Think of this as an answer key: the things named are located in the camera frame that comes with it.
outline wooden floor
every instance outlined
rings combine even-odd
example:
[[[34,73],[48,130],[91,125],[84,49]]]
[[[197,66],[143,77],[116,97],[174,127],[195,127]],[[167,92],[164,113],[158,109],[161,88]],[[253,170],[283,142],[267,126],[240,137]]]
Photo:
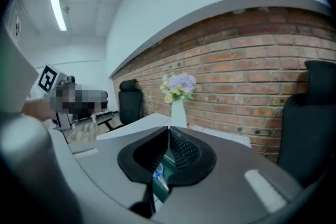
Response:
[[[109,121],[109,124],[112,127],[121,125],[119,115],[114,114],[113,119]],[[96,125],[91,119],[89,119],[76,124],[76,128],[74,130],[64,131],[64,136],[68,140],[68,143],[88,142],[95,141],[98,135],[104,134],[108,131],[109,129],[105,124]]]

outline brick wall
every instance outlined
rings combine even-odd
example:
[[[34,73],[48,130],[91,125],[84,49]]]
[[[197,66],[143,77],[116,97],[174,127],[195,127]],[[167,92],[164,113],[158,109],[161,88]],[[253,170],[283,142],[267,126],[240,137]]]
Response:
[[[324,16],[300,9],[248,9],[188,26],[147,49],[114,76],[137,79],[145,115],[170,115],[159,90],[165,73],[196,78],[194,101],[185,103],[189,124],[247,135],[253,149],[275,161],[282,106],[307,90],[304,62],[336,60],[336,33]]]

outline black chair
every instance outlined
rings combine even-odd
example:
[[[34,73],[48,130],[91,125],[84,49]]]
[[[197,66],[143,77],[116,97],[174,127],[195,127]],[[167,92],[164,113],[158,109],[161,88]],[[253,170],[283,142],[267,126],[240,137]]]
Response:
[[[126,80],[120,83],[119,97],[119,117],[122,125],[115,128],[109,128],[110,131],[133,123],[143,117],[142,99],[143,93],[141,90],[135,88],[136,80]]]
[[[306,61],[307,93],[284,106],[278,166],[302,187],[316,182],[332,160],[336,143],[336,64]]]

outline chair headrest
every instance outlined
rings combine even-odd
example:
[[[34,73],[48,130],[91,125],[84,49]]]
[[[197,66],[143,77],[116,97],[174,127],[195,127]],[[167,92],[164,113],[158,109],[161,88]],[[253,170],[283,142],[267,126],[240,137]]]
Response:
[[[135,79],[125,80],[120,83],[119,88],[122,92],[134,92],[135,91]]]
[[[309,74],[306,104],[335,104],[336,64],[317,60],[304,64]]]

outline purple hydrangea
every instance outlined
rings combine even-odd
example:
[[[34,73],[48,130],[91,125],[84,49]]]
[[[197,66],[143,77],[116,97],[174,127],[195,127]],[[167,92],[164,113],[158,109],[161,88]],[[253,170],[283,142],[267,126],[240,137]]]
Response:
[[[169,79],[168,85],[170,89],[176,89],[179,85],[187,92],[193,92],[196,80],[192,75],[187,73],[178,74]]]

